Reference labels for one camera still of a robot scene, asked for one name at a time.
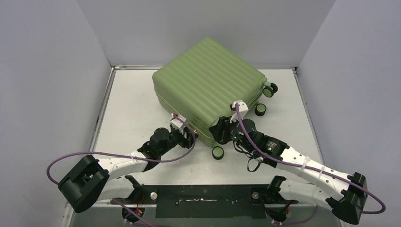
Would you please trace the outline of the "green suitcase with blue lining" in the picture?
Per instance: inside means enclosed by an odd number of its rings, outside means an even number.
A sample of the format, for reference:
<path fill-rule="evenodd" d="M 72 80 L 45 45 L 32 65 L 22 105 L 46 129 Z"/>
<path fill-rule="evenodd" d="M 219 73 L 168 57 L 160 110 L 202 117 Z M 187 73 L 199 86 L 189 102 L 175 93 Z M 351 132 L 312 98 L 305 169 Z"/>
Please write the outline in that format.
<path fill-rule="evenodd" d="M 154 72 L 152 80 L 160 104 L 185 117 L 210 148 L 220 144 L 209 127 L 219 117 L 233 115 L 234 101 L 243 100 L 254 109 L 261 96 L 270 98 L 278 91 L 263 73 L 209 37 Z"/>

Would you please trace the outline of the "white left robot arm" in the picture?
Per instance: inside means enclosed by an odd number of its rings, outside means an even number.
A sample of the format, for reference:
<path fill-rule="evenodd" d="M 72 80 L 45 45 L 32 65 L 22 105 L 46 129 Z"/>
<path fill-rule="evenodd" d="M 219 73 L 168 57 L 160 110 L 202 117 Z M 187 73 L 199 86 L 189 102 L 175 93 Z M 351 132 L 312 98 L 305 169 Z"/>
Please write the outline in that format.
<path fill-rule="evenodd" d="M 129 203 L 141 199 L 138 183 L 129 174 L 153 169 L 162 163 L 162 156 L 176 146 L 192 150 L 197 134 L 188 127 L 157 128 L 138 150 L 126 157 L 96 159 L 84 156 L 57 184 L 59 191 L 76 213 L 92 207 L 96 202 L 124 198 Z"/>

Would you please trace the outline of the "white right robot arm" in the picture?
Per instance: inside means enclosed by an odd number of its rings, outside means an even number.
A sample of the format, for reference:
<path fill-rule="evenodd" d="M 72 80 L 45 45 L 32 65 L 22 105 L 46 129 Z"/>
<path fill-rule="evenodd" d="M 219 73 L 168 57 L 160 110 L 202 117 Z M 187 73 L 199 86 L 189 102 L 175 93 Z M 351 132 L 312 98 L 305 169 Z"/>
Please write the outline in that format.
<path fill-rule="evenodd" d="M 251 153 L 262 163 L 306 181 L 300 183 L 276 176 L 278 184 L 267 190 L 271 201 L 303 201 L 326 208 L 349 224 L 360 223 L 368 196 L 366 177 L 361 173 L 347 174 L 328 168 L 287 143 L 257 131 L 250 119 L 233 121 L 229 117 L 221 117 L 209 131 L 219 144 L 232 141 L 240 151 Z"/>

